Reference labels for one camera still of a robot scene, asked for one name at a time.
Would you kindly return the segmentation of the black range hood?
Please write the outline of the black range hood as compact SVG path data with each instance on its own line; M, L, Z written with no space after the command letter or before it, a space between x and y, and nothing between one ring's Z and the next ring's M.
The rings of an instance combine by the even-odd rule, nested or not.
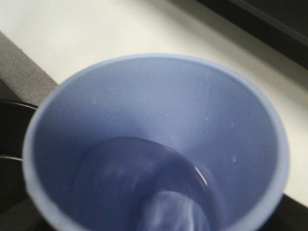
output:
M236 40L238 29L304 69L308 67L306 0L172 0L171 4Z

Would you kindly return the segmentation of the black glass gas stove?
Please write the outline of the black glass gas stove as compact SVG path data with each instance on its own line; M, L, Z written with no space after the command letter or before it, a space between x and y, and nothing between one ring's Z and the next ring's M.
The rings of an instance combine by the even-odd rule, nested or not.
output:
M36 106L23 103L0 83L0 229L2 231L51 231L25 190L22 146Z

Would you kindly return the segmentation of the light blue plastic cup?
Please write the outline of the light blue plastic cup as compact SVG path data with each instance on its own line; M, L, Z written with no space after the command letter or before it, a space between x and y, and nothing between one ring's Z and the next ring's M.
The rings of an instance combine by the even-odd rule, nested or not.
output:
M256 231L289 149L254 85L212 62L126 56L60 84L26 131L26 191L58 231Z

